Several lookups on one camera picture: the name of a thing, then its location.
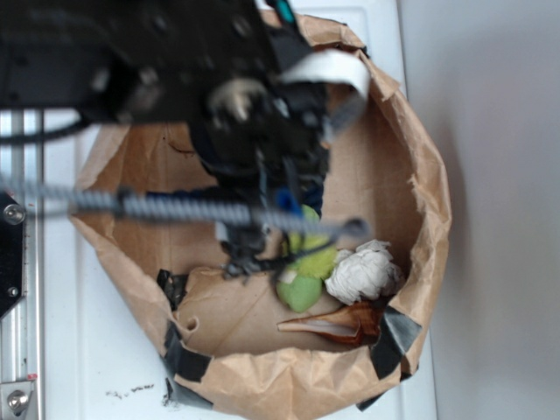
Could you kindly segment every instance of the white surface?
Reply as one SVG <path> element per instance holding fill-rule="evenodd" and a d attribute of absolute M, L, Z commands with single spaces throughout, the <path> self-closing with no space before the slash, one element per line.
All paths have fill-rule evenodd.
<path fill-rule="evenodd" d="M 560 2 L 402 0 L 409 98 L 454 224 L 431 326 L 440 420 L 560 417 Z"/>
<path fill-rule="evenodd" d="M 381 66 L 403 80 L 395 2 L 340 0 L 320 9 L 313 2 L 297 5 L 300 11 L 348 22 L 367 40 Z M 49 144 L 45 180 L 71 185 L 94 136 L 91 129 L 79 141 Z M 46 419 L 232 418 L 187 406 L 164 407 L 163 365 L 92 248 L 64 219 L 49 220 L 45 238 Z M 365 413 L 351 407 L 327 418 L 435 419 L 429 341 L 420 364 L 417 375 Z M 153 388 L 131 391 L 152 384 Z"/>

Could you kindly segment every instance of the black cable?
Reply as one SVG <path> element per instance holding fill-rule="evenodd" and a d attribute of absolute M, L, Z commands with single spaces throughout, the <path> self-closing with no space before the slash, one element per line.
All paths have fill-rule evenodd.
<path fill-rule="evenodd" d="M 47 132 L 39 132 L 36 134 L 21 134 L 15 136 L 0 136 L 0 146 L 23 146 L 25 144 L 36 144 L 41 142 L 49 142 L 51 140 L 56 140 L 62 137 L 71 136 L 79 131 L 82 131 L 89 127 L 91 122 L 82 114 L 80 114 L 80 119 L 76 122 L 68 124 L 66 127 L 61 129 L 53 129 Z"/>

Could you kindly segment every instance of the blue component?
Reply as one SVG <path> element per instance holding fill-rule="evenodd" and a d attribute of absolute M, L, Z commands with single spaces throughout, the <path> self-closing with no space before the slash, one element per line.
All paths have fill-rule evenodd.
<path fill-rule="evenodd" d="M 296 198 L 288 188 L 281 188 L 276 193 L 276 205 L 286 212 L 304 217 L 304 212 L 298 204 Z"/>
<path fill-rule="evenodd" d="M 315 210 L 318 217 L 322 216 L 321 208 L 323 207 L 323 193 L 325 186 L 323 184 L 315 185 L 304 194 L 304 204 Z"/>
<path fill-rule="evenodd" d="M 280 0 L 278 2 L 278 12 L 282 15 L 282 18 L 289 24 L 296 22 L 296 17 L 291 12 L 290 6 L 287 2 Z"/>

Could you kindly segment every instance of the black tape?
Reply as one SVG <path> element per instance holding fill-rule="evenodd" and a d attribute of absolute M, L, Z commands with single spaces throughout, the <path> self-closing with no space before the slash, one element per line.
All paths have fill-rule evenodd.
<path fill-rule="evenodd" d="M 379 394 L 378 396 L 374 396 L 372 399 L 364 401 L 364 402 L 360 402 L 359 404 L 356 404 L 356 408 L 359 411 L 365 411 L 367 410 L 369 407 L 371 407 L 372 405 L 374 405 L 375 403 L 377 403 L 377 400 L 379 400 L 382 396 L 384 396 L 385 393 L 383 394 Z"/>
<path fill-rule="evenodd" d="M 187 350 L 181 344 L 181 336 L 175 324 L 170 323 L 165 337 L 167 354 L 164 360 L 171 371 L 188 381 L 201 382 L 207 372 L 211 357 Z"/>
<path fill-rule="evenodd" d="M 391 375 L 410 350 L 422 327 L 395 308 L 388 306 L 381 319 L 381 334 L 371 349 L 371 361 L 379 379 Z"/>
<path fill-rule="evenodd" d="M 408 372 L 402 372 L 402 373 L 401 373 L 401 382 L 404 382 L 404 381 L 410 379 L 411 377 L 412 377 L 412 374 L 409 374 Z M 379 395 L 374 396 L 373 398 L 371 398 L 371 399 L 369 399 L 369 400 L 367 400 L 367 401 L 360 402 L 359 404 L 356 404 L 356 408 L 357 408 L 359 411 L 365 411 L 365 410 L 367 410 L 369 407 L 371 407 L 372 405 L 374 405 L 375 403 L 377 403 L 377 401 L 378 401 L 382 396 L 384 396 L 384 395 L 385 395 L 385 393 L 379 394 Z"/>

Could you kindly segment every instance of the bolt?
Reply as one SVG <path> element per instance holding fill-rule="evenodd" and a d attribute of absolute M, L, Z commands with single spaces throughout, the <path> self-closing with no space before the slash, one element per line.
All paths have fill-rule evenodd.
<path fill-rule="evenodd" d="M 140 76 L 140 81 L 144 85 L 153 85 L 158 81 L 158 72 L 152 67 L 143 68 L 138 75 Z"/>
<path fill-rule="evenodd" d="M 14 391 L 8 396 L 8 407 L 14 413 L 21 414 L 29 404 L 29 396 L 23 391 Z"/>
<path fill-rule="evenodd" d="M 18 204 L 10 204 L 3 210 L 3 219 L 13 226 L 25 220 L 25 210 Z"/>

